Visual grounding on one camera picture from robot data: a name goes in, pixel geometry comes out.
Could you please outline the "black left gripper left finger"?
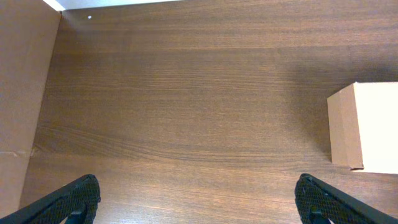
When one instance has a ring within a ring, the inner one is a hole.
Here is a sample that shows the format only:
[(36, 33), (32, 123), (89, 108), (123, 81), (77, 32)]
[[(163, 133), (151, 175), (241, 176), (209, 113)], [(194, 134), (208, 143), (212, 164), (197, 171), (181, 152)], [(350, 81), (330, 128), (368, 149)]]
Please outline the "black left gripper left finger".
[(87, 174), (32, 204), (1, 218), (1, 223), (92, 224), (100, 201), (99, 182), (93, 174)]

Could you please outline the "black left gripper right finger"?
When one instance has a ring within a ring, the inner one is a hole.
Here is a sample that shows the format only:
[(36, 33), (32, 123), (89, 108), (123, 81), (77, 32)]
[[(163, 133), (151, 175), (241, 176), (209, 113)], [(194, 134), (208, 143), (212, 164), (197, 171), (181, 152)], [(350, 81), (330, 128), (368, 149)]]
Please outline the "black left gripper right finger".
[(302, 223), (397, 224), (397, 219), (362, 203), (322, 180), (301, 174), (295, 204)]

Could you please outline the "cardboard box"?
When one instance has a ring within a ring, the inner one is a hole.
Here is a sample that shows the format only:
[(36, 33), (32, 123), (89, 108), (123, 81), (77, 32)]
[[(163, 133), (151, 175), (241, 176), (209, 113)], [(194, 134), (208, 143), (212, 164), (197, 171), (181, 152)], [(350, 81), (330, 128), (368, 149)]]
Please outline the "cardboard box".
[(332, 163), (397, 174), (397, 83), (352, 83), (327, 98)]

